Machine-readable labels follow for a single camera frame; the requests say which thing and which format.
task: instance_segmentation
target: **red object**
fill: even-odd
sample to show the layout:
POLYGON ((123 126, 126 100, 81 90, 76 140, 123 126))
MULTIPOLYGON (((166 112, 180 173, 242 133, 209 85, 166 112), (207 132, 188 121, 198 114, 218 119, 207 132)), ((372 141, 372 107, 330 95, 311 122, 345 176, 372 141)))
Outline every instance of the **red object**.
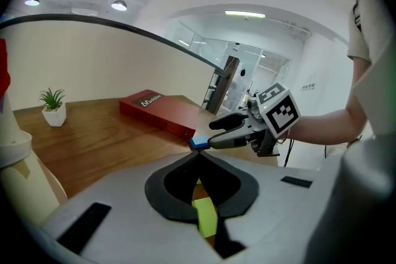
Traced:
POLYGON ((120 100, 119 110, 151 126, 186 138, 193 137, 197 129, 197 106, 152 90, 143 90, 120 100))
POLYGON ((10 85, 11 78, 7 71, 7 48, 5 39, 0 39, 0 99, 10 85))

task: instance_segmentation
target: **green plant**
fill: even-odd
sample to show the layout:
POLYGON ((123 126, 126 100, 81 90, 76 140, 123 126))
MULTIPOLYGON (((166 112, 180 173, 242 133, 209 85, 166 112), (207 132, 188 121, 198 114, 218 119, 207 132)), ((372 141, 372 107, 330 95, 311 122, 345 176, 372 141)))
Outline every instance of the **green plant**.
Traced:
POLYGON ((49 88, 47 91, 43 90, 40 92, 40 99, 44 101, 44 106, 48 111, 53 111, 58 109, 62 105, 62 98, 64 97, 64 90, 59 89, 56 90, 54 93, 49 88))

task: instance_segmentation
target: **red box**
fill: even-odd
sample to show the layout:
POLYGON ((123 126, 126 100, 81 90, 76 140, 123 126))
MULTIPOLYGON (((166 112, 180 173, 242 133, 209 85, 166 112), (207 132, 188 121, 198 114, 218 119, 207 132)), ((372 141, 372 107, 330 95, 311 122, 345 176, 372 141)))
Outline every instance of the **red box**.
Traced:
POLYGON ((119 110, 151 126, 191 138, 197 129, 199 108, 152 90, 119 101, 119 110))

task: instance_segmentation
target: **ceiling light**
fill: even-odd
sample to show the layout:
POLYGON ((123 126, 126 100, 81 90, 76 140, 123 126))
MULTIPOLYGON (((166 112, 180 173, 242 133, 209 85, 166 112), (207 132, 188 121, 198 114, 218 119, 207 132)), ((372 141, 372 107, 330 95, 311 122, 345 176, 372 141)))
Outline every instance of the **ceiling light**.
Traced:
POLYGON ((118 11, 126 11, 126 3, 123 0, 117 0, 117 1, 113 2, 111 4, 111 7, 118 11))
POLYGON ((183 43, 184 45, 186 45, 186 46, 188 46, 188 47, 190 47, 186 42, 184 42, 184 41, 182 41, 182 40, 179 40, 179 42, 180 42, 180 43, 183 43))
POLYGON ((254 55, 260 55, 260 54, 256 54, 256 53, 249 52, 249 51, 244 51, 244 52, 247 52, 247 53, 250 53, 250 54, 254 54, 254 55))
POLYGON ((25 4, 28 6, 38 6, 40 4, 40 0, 25 0, 25 4))
POLYGON ((258 14, 255 12, 245 12, 245 11, 226 11, 228 15, 243 15, 245 17, 256 17, 256 18, 265 18, 265 14, 258 14))

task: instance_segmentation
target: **yellow block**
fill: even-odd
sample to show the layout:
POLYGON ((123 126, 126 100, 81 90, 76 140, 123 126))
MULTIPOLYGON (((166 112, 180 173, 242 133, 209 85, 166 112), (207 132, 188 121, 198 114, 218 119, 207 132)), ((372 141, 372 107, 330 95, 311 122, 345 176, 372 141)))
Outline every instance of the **yellow block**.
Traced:
POLYGON ((217 231, 217 214, 209 197, 197 199, 192 206, 198 211, 198 228, 202 237, 211 237, 217 231))

